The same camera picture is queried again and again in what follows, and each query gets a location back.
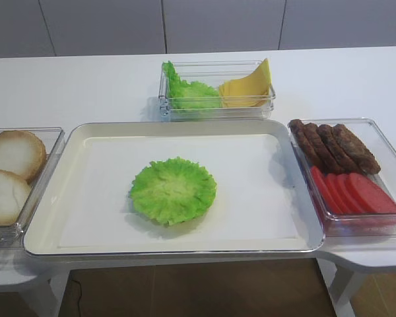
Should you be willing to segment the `red tomato slice front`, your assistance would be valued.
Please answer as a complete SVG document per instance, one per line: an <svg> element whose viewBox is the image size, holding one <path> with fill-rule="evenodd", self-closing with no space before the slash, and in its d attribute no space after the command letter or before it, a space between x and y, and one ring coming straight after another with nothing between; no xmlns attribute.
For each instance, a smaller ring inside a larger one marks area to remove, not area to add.
<svg viewBox="0 0 396 317"><path fill-rule="evenodd" d="M350 173L345 186L363 210L375 214L396 214L396 203L369 178Z"/></svg>

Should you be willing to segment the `red tomato slice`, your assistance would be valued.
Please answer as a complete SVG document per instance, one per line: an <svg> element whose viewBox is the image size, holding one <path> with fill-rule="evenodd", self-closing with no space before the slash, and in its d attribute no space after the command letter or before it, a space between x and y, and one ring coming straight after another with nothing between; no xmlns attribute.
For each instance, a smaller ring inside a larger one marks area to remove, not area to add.
<svg viewBox="0 0 396 317"><path fill-rule="evenodd" d="M350 173L345 186L363 210L375 214L396 214L396 203L369 178Z"/></svg>
<svg viewBox="0 0 396 317"><path fill-rule="evenodd" d="M332 195L330 194L329 189L327 188L327 185L325 183L324 175L322 174L321 170L313 166L310 168L310 172L312 175L312 178L324 200L324 202L327 204L328 208L334 215L341 215L341 209L339 206L336 204L335 200L333 199Z"/></svg>
<svg viewBox="0 0 396 317"><path fill-rule="evenodd" d="M329 192L334 200L334 202L337 204L338 208L341 210L341 213L343 215L351 215L351 211L346 205L346 203L343 201L342 197L339 195L339 192L337 190L337 187L335 185L335 180L336 180L336 175L335 174L328 174L325 177L325 183L327 185L327 188L329 189Z"/></svg>
<svg viewBox="0 0 396 317"><path fill-rule="evenodd" d="M345 186L345 181L347 180L347 174L339 174L336 176L336 187L337 191L340 193L345 205L348 207L350 213L352 214L363 214L365 210L359 205L359 203L351 196L350 192Z"/></svg>

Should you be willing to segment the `green lettuce leaf on tray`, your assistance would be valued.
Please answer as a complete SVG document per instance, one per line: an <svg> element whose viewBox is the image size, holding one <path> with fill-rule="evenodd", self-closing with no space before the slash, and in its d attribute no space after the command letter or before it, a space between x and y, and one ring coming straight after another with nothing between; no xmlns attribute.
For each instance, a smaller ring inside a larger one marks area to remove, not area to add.
<svg viewBox="0 0 396 317"><path fill-rule="evenodd" d="M204 166L176 157L151 161L132 181L136 212L172 226L202 217L212 206L217 183Z"/></svg>

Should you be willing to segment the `clear lettuce and cheese bin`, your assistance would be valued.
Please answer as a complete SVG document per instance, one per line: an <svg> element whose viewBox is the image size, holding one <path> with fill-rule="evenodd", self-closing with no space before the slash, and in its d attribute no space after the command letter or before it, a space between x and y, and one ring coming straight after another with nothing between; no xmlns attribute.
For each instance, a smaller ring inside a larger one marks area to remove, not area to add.
<svg viewBox="0 0 396 317"><path fill-rule="evenodd" d="M250 75L262 61L213 61L213 62L172 62L181 79L187 82L200 81L219 93L219 86L231 79L241 79ZM182 122L197 120L242 120L267 119L273 111L276 98L273 84L269 96L258 107L223 108L220 98L220 108L211 109L175 109L172 99L168 96L168 79L161 70L160 88L158 93L160 116L166 122Z"/></svg>

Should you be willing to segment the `yellow cheese slices stack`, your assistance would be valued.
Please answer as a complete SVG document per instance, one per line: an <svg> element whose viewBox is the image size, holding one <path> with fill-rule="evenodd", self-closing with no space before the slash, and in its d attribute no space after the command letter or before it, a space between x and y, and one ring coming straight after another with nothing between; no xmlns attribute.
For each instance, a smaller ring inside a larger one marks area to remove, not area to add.
<svg viewBox="0 0 396 317"><path fill-rule="evenodd" d="M250 75L225 81L219 86L222 107L258 107L269 96L271 83L269 61L265 58Z"/></svg>

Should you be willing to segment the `white serving tray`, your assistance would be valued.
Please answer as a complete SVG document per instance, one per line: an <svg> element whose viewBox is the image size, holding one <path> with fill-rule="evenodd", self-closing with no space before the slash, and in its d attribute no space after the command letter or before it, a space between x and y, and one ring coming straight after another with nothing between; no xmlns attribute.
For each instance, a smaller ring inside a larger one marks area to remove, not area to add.
<svg viewBox="0 0 396 317"><path fill-rule="evenodd" d="M217 184L211 208L166 227L138 214L135 176L180 157ZM70 134L24 234L33 256L310 253L325 240L284 125L271 120L88 123Z"/></svg>

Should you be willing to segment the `white paper tray liner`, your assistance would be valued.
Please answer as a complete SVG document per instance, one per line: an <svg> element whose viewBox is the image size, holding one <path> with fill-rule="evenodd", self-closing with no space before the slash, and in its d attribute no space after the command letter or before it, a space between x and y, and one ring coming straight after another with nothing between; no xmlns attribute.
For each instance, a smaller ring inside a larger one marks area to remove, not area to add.
<svg viewBox="0 0 396 317"><path fill-rule="evenodd" d="M159 225L136 212L128 193L151 161L176 157L213 175L216 198L198 219ZM58 245L74 253L306 249L293 160L272 135L85 139L62 196L69 216Z"/></svg>

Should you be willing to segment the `brown meat patty leftmost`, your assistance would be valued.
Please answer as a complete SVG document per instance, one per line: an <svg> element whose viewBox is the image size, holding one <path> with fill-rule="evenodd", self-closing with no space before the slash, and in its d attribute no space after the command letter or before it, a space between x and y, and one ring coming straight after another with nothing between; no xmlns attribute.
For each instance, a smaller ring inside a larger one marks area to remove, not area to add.
<svg viewBox="0 0 396 317"><path fill-rule="evenodd" d="M318 167L321 171L325 170L323 161L319 158L313 145L304 133L304 124L299 119L291 120L288 124L298 146L305 154L307 160L314 166Z"/></svg>

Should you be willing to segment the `brown meat patty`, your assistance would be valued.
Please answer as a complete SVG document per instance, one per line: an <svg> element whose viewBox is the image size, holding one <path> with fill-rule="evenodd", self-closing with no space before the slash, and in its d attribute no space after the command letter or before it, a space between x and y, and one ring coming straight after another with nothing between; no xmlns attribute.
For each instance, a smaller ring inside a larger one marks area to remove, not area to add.
<svg viewBox="0 0 396 317"><path fill-rule="evenodd" d="M378 174L381 170L375 156L365 144L344 124L338 123L333 127L333 136L343 151L366 174Z"/></svg>
<svg viewBox="0 0 396 317"><path fill-rule="evenodd" d="M317 133L321 137L324 145L329 149L337 164L342 167L344 172L357 172L361 170L357 164L345 153L333 136L333 128L330 125L321 124L317 127Z"/></svg>
<svg viewBox="0 0 396 317"><path fill-rule="evenodd" d="M318 157L323 161L324 171L326 173L342 174L344 169L337 163L329 149L325 146L317 132L317 126L314 123L304 124L304 134L312 144Z"/></svg>
<svg viewBox="0 0 396 317"><path fill-rule="evenodd" d="M313 145L304 133L304 124L299 119L291 120L288 124L298 146L305 154L307 160L314 166L318 167L321 171L325 170L323 161L319 158Z"/></svg>

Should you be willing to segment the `red tomato slice leftmost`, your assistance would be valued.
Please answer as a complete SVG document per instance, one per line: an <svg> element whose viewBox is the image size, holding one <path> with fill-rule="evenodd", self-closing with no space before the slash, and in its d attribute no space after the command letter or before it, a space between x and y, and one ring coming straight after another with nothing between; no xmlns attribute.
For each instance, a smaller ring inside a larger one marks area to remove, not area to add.
<svg viewBox="0 0 396 317"><path fill-rule="evenodd" d="M312 175L312 178L324 200L324 202L327 204L328 208L334 215L341 215L341 209L339 206L336 204L335 200L333 199L332 195L330 194L329 189L327 188L327 185L325 183L324 175L322 174L321 170L313 166L310 168L310 172Z"/></svg>

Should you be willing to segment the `brown meat patty rightmost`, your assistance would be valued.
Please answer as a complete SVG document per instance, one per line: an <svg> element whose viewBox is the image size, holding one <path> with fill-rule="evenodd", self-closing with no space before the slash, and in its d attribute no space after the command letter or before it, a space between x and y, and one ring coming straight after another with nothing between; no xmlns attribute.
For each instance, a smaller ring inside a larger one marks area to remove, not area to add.
<svg viewBox="0 0 396 317"><path fill-rule="evenodd" d="M344 124L338 123L333 127L333 136L343 151L366 174L378 174L381 170L375 156L365 144Z"/></svg>

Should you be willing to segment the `clear patty and tomato bin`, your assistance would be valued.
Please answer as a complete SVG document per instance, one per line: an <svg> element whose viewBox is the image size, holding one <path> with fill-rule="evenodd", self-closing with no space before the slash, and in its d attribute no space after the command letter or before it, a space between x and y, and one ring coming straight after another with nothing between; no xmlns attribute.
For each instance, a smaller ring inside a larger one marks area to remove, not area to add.
<svg viewBox="0 0 396 317"><path fill-rule="evenodd" d="M301 120L303 124L314 123L334 127L338 123L344 124L370 150L379 163L381 170L378 174L360 173L377 184L396 203L396 151L380 131L374 121L366 118L334 119L334 120ZM328 236L396 236L396 214L375 214L365 211L363 214L334 215L324 202L312 178L310 163L298 146L290 131L292 145L296 158L306 179L315 209L323 223L323 229Z"/></svg>

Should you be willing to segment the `clear bun bin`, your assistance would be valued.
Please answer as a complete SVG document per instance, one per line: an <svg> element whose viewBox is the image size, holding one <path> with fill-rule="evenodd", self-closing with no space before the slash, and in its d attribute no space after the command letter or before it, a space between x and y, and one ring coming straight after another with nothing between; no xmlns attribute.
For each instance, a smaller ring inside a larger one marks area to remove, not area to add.
<svg viewBox="0 0 396 317"><path fill-rule="evenodd" d="M60 127L2 128L0 133L10 130L29 131L41 139L46 147L47 158L37 177L28 183L31 191L16 222L0 226L0 247L16 244L24 233L65 146L64 131Z"/></svg>

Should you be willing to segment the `white table leg left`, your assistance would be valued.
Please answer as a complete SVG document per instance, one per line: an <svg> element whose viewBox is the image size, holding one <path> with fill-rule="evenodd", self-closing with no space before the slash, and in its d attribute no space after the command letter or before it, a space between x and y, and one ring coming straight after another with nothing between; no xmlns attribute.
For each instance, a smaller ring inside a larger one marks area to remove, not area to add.
<svg viewBox="0 0 396 317"><path fill-rule="evenodd" d="M53 275L46 283L46 306L43 316L57 317L65 294L70 271L62 271Z"/></svg>

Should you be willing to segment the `white bun half front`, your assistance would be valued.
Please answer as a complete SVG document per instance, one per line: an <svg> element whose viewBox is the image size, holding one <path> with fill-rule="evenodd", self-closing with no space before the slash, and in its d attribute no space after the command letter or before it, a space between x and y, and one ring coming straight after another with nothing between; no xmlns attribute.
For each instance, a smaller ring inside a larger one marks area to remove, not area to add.
<svg viewBox="0 0 396 317"><path fill-rule="evenodd" d="M0 226L16 222L31 188L20 176L0 170Z"/></svg>

